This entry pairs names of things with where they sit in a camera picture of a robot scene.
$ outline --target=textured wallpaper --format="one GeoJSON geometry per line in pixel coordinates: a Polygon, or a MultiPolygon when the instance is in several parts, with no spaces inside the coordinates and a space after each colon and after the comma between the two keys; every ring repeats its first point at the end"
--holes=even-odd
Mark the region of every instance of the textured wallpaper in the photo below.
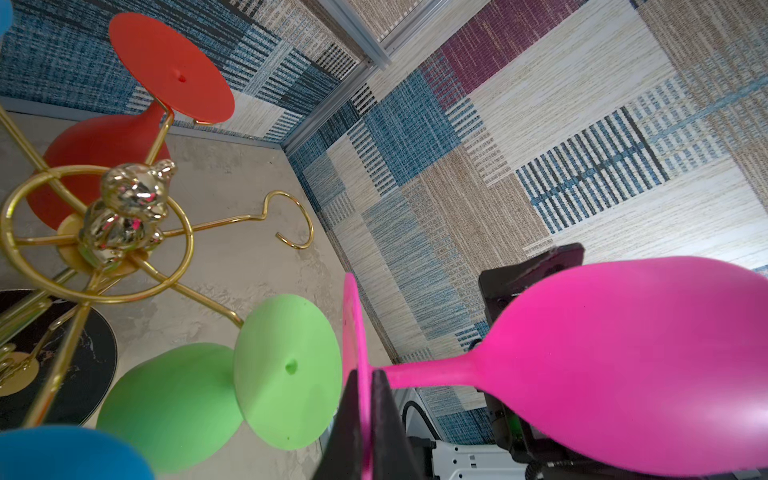
{"type": "MultiPolygon", "coordinates": [[[[411,362],[482,338],[479,273],[552,245],[768,274],[767,158],[768,0],[484,0],[449,4],[290,162],[411,362]]],[[[492,442],[473,388],[421,394],[447,440],[492,442]]]]}
{"type": "Polygon", "coordinates": [[[381,41],[422,0],[347,0],[373,36],[381,41]]]}
{"type": "MultiPolygon", "coordinates": [[[[310,0],[13,0],[0,49],[0,95],[106,114],[150,103],[112,50],[120,12],[161,20],[197,45],[235,97],[234,116],[206,130],[281,142],[362,58],[310,0]]],[[[177,124],[190,127],[180,115],[177,124]]]]}

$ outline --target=gold bear figurine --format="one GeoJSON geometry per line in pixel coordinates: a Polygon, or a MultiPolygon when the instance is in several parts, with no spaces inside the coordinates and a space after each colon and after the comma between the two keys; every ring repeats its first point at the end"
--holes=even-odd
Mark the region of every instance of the gold bear figurine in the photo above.
{"type": "Polygon", "coordinates": [[[163,241],[159,223],[168,215],[172,160],[154,165],[123,164],[101,177],[101,199],[85,212],[80,254],[108,273],[132,250],[152,250],[163,241]]]}

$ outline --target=concrete floor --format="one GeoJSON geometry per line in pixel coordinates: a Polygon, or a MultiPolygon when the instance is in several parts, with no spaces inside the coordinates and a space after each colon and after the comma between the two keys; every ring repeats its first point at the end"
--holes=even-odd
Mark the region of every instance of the concrete floor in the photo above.
{"type": "MultiPolygon", "coordinates": [[[[73,122],[30,115],[13,115],[19,127],[40,152],[73,122]]],[[[275,189],[292,193],[309,202],[282,151],[229,144],[191,137],[169,136],[167,140],[178,174],[171,184],[171,196],[181,205],[192,223],[240,214],[260,213],[264,195],[275,189]]],[[[0,132],[0,195],[5,197],[32,173],[7,134],[0,132]]],[[[316,236],[307,250],[294,250],[275,238],[279,231],[289,239],[304,242],[306,223],[292,202],[277,198],[264,222],[239,223],[195,235],[192,266],[181,280],[216,301],[236,310],[243,318],[268,296],[295,293],[313,301],[331,322],[341,341],[341,300],[344,269],[314,212],[316,236]]],[[[164,228],[179,227],[175,218],[164,228]]],[[[15,231],[22,236],[53,234],[36,219],[26,203],[15,217],[15,231]]],[[[170,274],[183,253],[183,238],[166,240],[151,261],[170,274]]],[[[63,267],[52,247],[29,250],[28,258],[39,270],[55,274],[63,267]]],[[[143,290],[153,285],[143,273],[120,283],[116,293],[143,290]]],[[[0,288],[29,288],[28,281],[0,257],[0,288]]],[[[160,295],[126,306],[97,306],[108,319],[118,339],[118,371],[115,380],[133,366],[162,352],[194,342],[215,342],[234,346],[237,329],[213,313],[168,290],[160,295]]],[[[369,354],[373,365],[389,364],[389,357],[367,323],[369,354]]],[[[96,415],[87,425],[95,424],[96,415]]],[[[177,475],[164,478],[312,478],[320,450],[317,443],[294,452],[269,447],[242,425],[218,453],[205,462],[177,475]]]]}

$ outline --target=gold metal ring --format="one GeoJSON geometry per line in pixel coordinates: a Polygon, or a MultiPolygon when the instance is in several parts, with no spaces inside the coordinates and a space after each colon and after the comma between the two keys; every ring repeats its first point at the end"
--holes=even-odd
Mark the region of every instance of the gold metal ring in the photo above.
{"type": "Polygon", "coordinates": [[[58,179],[59,177],[66,177],[68,175],[78,174],[103,174],[109,170],[108,167],[99,167],[96,165],[67,165],[64,167],[51,168],[40,174],[36,174],[26,180],[23,184],[16,187],[11,193],[8,199],[3,204],[2,217],[0,217],[0,243],[5,251],[5,255],[13,266],[15,266],[21,273],[26,275],[36,286],[47,290],[49,293],[72,300],[75,302],[94,302],[94,303],[128,303],[136,300],[142,300],[150,296],[157,295],[158,293],[171,288],[187,271],[190,263],[192,262],[192,253],[194,252],[194,239],[192,224],[187,218],[187,215],[179,207],[179,205],[168,198],[168,205],[176,213],[181,220],[181,225],[184,228],[184,236],[187,238],[187,246],[184,251],[184,258],[179,264],[173,274],[167,279],[160,282],[158,285],[142,290],[136,293],[129,293],[126,295],[98,295],[93,293],[78,292],[76,290],[70,290],[64,286],[54,283],[46,276],[40,274],[27,260],[22,256],[21,251],[16,244],[16,239],[13,235],[13,213],[18,205],[18,202],[22,198],[25,198],[33,190],[40,187],[47,182],[58,179]]]}

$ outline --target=gold metal hook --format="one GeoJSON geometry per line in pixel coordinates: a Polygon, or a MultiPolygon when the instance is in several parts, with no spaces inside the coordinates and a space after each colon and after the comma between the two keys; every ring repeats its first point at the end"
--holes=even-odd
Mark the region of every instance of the gold metal hook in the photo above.
{"type": "MultiPolygon", "coordinates": [[[[306,241],[306,243],[294,243],[288,240],[287,238],[285,238],[285,236],[280,232],[275,233],[275,237],[279,238],[280,241],[282,241],[286,245],[289,245],[297,250],[304,250],[305,248],[312,245],[312,242],[315,240],[315,227],[312,224],[312,219],[310,218],[310,215],[307,213],[304,206],[293,195],[287,192],[284,192],[282,190],[272,190],[266,195],[266,197],[264,197],[264,207],[261,210],[261,215],[240,215],[238,217],[223,218],[221,220],[215,220],[213,222],[198,223],[197,225],[192,226],[192,231],[197,232],[200,230],[208,230],[209,228],[222,227],[224,225],[244,222],[246,220],[255,220],[257,222],[261,220],[266,220],[267,213],[270,209],[270,200],[272,200],[273,197],[276,197],[278,195],[283,197],[288,197],[289,199],[291,199],[292,202],[294,202],[301,209],[301,214],[304,216],[304,220],[306,220],[306,225],[310,228],[310,238],[306,241]]],[[[169,230],[167,232],[163,232],[163,235],[165,235],[165,237],[168,238],[168,237],[175,237],[176,235],[181,235],[183,233],[184,231],[182,229],[176,229],[176,230],[169,230]]]]}

